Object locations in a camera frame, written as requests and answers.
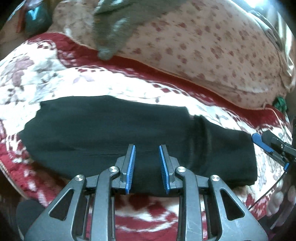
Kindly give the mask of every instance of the metal screw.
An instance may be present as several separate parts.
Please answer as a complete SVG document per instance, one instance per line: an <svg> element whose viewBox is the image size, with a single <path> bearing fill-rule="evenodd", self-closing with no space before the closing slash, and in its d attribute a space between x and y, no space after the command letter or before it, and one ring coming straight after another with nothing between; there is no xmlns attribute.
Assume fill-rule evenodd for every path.
<svg viewBox="0 0 296 241"><path fill-rule="evenodd" d="M84 179L84 176L83 175L77 175L75 177L75 180L78 181L78 182L82 181L83 179Z"/></svg>
<svg viewBox="0 0 296 241"><path fill-rule="evenodd" d="M185 172L186 168L185 167L177 167L178 172Z"/></svg>
<svg viewBox="0 0 296 241"><path fill-rule="evenodd" d="M212 175L211 176L211 179L214 181L214 182L217 182L220 180L220 177L218 175Z"/></svg>
<svg viewBox="0 0 296 241"><path fill-rule="evenodd" d="M117 172L118 171L118 167L112 166L109 168L110 172Z"/></svg>

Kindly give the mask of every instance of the black gripper frame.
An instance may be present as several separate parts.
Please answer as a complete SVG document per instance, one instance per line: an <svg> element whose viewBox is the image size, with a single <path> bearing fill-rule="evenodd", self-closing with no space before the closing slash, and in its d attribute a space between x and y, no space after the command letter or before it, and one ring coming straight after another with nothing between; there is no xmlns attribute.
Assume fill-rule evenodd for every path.
<svg viewBox="0 0 296 241"><path fill-rule="evenodd" d="M203 240L200 195L205 203L208 240L268 240L262 226L221 178L198 176L180 167L165 145L159 151L164 188L180 198L177 241Z"/></svg>
<svg viewBox="0 0 296 241"><path fill-rule="evenodd" d="M91 196L94 195L89 241L115 241L115 194L128 194L135 146L115 166L85 178L77 175L32 224L24 241L86 241Z"/></svg>

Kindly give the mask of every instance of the bed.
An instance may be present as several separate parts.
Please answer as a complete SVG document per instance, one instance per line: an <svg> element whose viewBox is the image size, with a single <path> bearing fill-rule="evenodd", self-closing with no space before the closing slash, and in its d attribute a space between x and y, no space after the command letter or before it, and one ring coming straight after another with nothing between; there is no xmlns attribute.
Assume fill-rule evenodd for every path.
<svg viewBox="0 0 296 241"><path fill-rule="evenodd" d="M48 1L51 7L60 2ZM96 49L92 23L97 4L61 1L48 32ZM26 39L23 32L15 33L20 14L17 10L0 31L0 59ZM233 1L189 0L139 26L117 55L214 90L240 107L258 108L294 89L295 40L289 39L292 43L280 52L252 14Z"/></svg>
<svg viewBox="0 0 296 241"><path fill-rule="evenodd" d="M97 51L62 33L44 33L25 41L0 62L0 168L24 198L47 206L65 186L64 180L37 168L18 132L34 118L39 103L65 96L111 95L130 101L186 106L191 115L247 133L271 130L291 143L289 121L270 105L242 108L218 93L149 67L136 60L97 58ZM234 189L250 207L282 174L282 168L254 146L258 179L252 186ZM266 214L272 191L251 213ZM207 238L203 212L204 239ZM176 238L178 199L131 194L116 198L117 240L167 240Z"/></svg>

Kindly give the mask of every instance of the gray towel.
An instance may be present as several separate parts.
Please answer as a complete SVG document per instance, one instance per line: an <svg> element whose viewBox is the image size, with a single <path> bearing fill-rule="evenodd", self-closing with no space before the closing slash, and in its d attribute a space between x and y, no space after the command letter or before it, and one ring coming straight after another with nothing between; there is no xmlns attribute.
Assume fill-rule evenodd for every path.
<svg viewBox="0 0 296 241"><path fill-rule="evenodd" d="M187 0L101 0L94 11L93 36L102 60L122 49L146 21L180 7Z"/></svg>

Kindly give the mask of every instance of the black cloth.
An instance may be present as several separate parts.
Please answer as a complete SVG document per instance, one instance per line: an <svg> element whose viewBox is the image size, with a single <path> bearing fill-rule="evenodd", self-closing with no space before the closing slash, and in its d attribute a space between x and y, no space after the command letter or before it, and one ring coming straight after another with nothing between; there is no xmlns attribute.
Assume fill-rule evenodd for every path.
<svg viewBox="0 0 296 241"><path fill-rule="evenodd" d="M251 136L224 129L185 107L111 96L64 97L40 103L20 138L31 157L58 174L92 176L136 146L131 192L164 196L158 146L197 175L219 175L230 187L252 185L257 164Z"/></svg>

